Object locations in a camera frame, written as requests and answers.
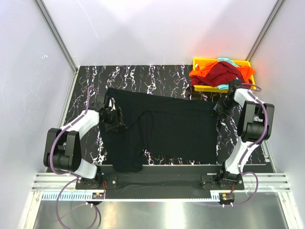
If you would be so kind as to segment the black t shirt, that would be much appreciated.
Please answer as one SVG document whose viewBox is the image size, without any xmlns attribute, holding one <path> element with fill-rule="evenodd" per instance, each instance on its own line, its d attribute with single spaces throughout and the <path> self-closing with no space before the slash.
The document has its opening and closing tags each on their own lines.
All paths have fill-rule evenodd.
<svg viewBox="0 0 305 229">
<path fill-rule="evenodd" d="M 215 164 L 215 104 L 204 100 L 136 93 L 109 88 L 106 96 L 122 110 L 126 129 L 106 131 L 100 124 L 106 161 L 117 172 L 142 170 L 143 153 Z"/>
</svg>

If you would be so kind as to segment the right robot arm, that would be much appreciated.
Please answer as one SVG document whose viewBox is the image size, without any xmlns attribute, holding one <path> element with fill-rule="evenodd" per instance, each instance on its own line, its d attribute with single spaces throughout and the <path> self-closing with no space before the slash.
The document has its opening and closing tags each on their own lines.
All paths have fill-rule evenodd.
<svg viewBox="0 0 305 229">
<path fill-rule="evenodd" d="M 237 143 L 213 181 L 220 189 L 229 189 L 242 181 L 248 158 L 271 135 L 275 106 L 255 96 L 251 86 L 238 79 L 230 81 L 226 96 L 220 98 L 212 111 L 212 114 L 225 116 L 234 105 L 242 107 L 237 125 Z"/>
</svg>

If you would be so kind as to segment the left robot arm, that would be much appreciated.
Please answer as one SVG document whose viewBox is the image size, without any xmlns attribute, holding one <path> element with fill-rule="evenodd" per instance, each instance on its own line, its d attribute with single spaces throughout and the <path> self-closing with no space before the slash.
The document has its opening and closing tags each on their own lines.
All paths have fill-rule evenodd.
<svg viewBox="0 0 305 229">
<path fill-rule="evenodd" d="M 113 97 L 98 95 L 74 120 L 61 128 L 51 128 L 46 138 L 44 165 L 58 175 L 75 175 L 79 183 L 93 189 L 105 187 L 101 169 L 83 159 L 81 153 L 82 137 L 97 125 L 109 133 L 127 129 L 122 109 Z"/>
</svg>

